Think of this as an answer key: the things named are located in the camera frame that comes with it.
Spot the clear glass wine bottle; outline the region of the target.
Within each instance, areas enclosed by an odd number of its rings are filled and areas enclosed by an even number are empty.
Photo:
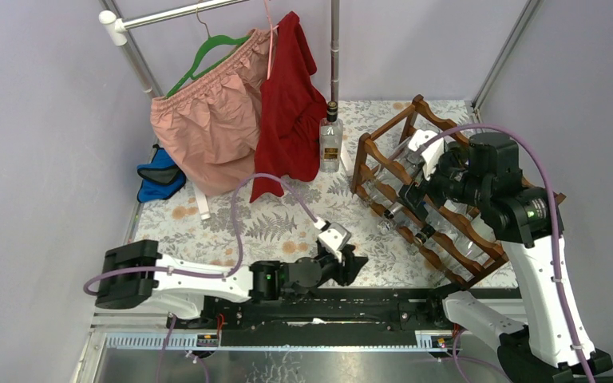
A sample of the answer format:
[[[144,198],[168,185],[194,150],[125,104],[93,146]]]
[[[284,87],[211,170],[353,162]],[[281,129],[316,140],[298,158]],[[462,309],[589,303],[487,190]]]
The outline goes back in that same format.
[[[470,224],[471,224],[471,228],[473,229],[473,232],[477,234],[478,236],[480,236],[482,239],[490,243],[496,242],[496,236],[494,234],[493,229],[484,222],[484,220],[481,217],[481,214],[473,218],[470,221]],[[470,238],[467,238],[467,240],[468,240],[468,244],[467,244],[467,254],[468,255],[472,253],[482,252],[482,250],[475,244],[474,241],[472,241]]]

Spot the pink skirt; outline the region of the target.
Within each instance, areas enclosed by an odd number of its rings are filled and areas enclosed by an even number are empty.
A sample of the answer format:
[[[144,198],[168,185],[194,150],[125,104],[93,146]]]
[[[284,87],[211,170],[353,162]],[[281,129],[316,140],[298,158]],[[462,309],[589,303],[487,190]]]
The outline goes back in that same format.
[[[209,73],[152,100],[150,121],[161,146],[207,196],[235,189],[255,169],[268,46],[268,31],[253,29]]]

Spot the clear square liquor bottle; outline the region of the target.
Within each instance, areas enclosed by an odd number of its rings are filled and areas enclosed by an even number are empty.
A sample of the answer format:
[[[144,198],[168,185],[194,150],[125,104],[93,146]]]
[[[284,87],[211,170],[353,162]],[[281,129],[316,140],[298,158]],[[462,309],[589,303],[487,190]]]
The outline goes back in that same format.
[[[382,213],[382,217],[398,225],[413,222],[416,216],[402,202],[391,203]]]

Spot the floral table mat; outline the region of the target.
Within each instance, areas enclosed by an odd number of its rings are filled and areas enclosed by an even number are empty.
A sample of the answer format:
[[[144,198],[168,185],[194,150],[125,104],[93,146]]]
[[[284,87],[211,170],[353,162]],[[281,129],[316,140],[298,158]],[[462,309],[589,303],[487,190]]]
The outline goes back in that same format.
[[[351,194],[345,172],[321,173],[309,183],[292,181],[282,197],[251,201],[250,192],[245,187],[236,196],[237,223],[231,221],[229,193],[209,198],[211,218],[202,220],[193,186],[187,185],[170,199],[146,203],[132,237],[156,240],[165,254],[194,263],[293,262],[314,252],[317,232],[310,214],[315,214],[350,230],[358,254],[369,258],[355,286],[434,287],[427,285],[422,263],[407,255],[403,239],[377,238],[379,218]]]

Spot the small clear bottle bluish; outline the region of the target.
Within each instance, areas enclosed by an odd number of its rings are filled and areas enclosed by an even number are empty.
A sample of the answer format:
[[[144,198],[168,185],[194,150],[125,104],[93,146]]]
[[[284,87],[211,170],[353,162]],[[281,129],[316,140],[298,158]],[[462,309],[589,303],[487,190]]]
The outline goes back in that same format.
[[[441,233],[443,239],[450,239],[453,249],[460,256],[453,256],[439,242],[435,240],[434,235],[427,243],[427,247],[436,253],[441,260],[442,268],[435,269],[429,274],[430,286],[441,286],[450,282],[449,277],[444,273],[444,270],[453,272],[457,277],[461,277],[465,281],[474,277],[472,270],[481,273],[485,269],[485,262],[488,256],[480,249],[473,241],[463,236],[461,233],[445,232]]]

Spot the wooden wine rack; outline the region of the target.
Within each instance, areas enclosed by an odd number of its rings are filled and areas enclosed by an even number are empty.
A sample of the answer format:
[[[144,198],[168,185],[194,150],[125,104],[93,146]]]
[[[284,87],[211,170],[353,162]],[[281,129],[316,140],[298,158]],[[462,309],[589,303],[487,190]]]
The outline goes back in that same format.
[[[359,198],[363,194],[362,183],[370,177],[370,170],[373,168],[385,169],[393,173],[401,180],[399,189],[403,186],[409,174],[399,163],[392,161],[390,157],[396,147],[407,137],[412,136],[416,130],[442,132],[457,126],[457,122],[437,116],[431,110],[429,103],[421,96],[416,96],[412,102],[406,105],[397,105],[396,107],[399,113],[395,117],[371,134],[364,134],[359,139],[356,168],[354,170],[357,179],[352,183],[355,194]],[[385,190],[385,194],[391,203],[397,201],[399,189],[394,192],[387,187]],[[484,271],[477,273],[472,270],[474,277],[468,281],[457,277],[451,271],[444,270],[450,282],[455,282],[459,286],[475,286],[508,263],[508,256],[499,241],[490,243],[473,232],[470,221],[480,214],[476,207],[454,202],[447,202],[442,207],[437,207],[429,199],[425,199],[425,202],[429,213],[428,217],[423,219],[415,215],[416,218],[413,222],[406,225],[398,225],[383,218],[382,213],[386,207],[380,204],[372,203],[367,206],[379,218],[377,238],[398,237],[403,239],[407,255],[422,263],[421,272],[425,275],[428,286],[430,286],[429,274],[435,269],[442,268],[441,260],[435,252],[427,247],[427,243],[434,235],[436,236],[435,240],[455,257],[460,256],[460,254],[453,249],[450,239],[443,239],[441,233],[450,231],[461,233],[474,241],[488,256]]]

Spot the clear glass flask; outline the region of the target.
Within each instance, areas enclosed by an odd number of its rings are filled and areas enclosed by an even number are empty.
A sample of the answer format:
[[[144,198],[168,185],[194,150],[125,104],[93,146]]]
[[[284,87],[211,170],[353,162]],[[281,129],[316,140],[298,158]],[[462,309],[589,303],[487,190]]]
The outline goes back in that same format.
[[[390,157],[392,161],[399,163],[412,177],[417,176],[421,170],[422,158],[417,154],[418,144],[414,136],[407,137],[395,149]]]

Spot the metal clothes rail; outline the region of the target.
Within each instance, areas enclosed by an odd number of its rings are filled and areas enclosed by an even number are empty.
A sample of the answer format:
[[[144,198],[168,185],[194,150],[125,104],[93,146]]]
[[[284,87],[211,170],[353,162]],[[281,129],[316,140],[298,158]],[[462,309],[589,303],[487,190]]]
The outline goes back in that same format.
[[[118,49],[150,98],[164,95],[188,71],[209,36],[243,36],[262,22],[257,1],[101,1],[128,29]]]

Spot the small clear glass bottle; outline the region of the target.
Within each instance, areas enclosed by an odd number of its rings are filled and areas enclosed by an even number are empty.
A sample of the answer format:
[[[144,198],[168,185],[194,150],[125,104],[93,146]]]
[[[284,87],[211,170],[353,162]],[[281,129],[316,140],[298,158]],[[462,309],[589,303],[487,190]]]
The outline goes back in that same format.
[[[386,196],[385,190],[387,187],[396,192],[401,185],[401,180],[393,173],[385,169],[373,168],[370,170],[370,177],[362,183],[363,194],[360,195],[361,200],[366,205],[377,203],[383,207],[388,207],[391,202]]]

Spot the clear bottle black gold cap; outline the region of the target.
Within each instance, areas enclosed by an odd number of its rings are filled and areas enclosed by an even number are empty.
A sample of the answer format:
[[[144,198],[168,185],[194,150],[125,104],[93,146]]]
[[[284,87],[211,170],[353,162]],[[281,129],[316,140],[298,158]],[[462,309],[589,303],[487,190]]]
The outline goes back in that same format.
[[[338,103],[327,104],[326,116],[319,123],[319,170],[334,173],[340,168],[343,125],[338,118]]]

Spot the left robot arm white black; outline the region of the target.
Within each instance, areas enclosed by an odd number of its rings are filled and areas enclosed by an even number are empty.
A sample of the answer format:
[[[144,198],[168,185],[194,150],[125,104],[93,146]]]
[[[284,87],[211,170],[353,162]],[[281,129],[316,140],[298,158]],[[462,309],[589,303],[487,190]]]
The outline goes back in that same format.
[[[95,278],[95,306],[130,310],[149,306],[204,328],[216,316],[205,298],[232,303],[299,300],[329,281],[349,286],[369,259],[346,244],[332,255],[322,244],[314,257],[292,263],[257,261],[238,270],[192,263],[158,251],[154,240],[141,240],[105,253],[102,272]]]

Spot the red garment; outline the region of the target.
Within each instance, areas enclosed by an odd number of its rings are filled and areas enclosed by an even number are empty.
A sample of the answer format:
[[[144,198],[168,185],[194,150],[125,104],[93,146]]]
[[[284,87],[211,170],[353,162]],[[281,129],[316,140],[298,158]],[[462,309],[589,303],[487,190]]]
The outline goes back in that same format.
[[[318,68],[293,11],[278,24],[270,77],[261,85],[262,110],[255,171],[311,182],[319,170],[319,123],[326,100],[311,76]]]

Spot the vertical metal pole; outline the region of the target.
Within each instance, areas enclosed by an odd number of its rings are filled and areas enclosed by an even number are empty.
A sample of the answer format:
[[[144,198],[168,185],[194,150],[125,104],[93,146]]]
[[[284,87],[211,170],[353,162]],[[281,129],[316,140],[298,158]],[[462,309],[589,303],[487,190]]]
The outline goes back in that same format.
[[[330,100],[339,102],[340,1],[330,1]]]

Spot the blue black bag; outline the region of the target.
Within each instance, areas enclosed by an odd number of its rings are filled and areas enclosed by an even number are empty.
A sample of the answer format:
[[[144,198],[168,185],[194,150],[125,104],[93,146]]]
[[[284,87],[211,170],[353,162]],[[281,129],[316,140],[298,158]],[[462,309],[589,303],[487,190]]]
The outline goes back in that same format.
[[[150,162],[136,167],[137,175],[141,178],[136,195],[139,203],[170,199],[184,187],[187,180],[164,148],[158,144],[152,147],[155,152]]]

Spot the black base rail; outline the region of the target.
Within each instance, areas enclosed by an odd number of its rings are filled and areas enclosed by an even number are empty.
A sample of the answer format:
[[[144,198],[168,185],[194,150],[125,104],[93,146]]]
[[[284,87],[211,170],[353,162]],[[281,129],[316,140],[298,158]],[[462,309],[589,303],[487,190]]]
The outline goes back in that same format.
[[[440,299],[459,291],[427,288],[320,288],[307,298],[232,303],[205,298],[201,318],[179,319],[177,330],[219,331],[226,347],[409,345],[416,330],[444,330]],[[217,321],[223,325],[217,329]]]

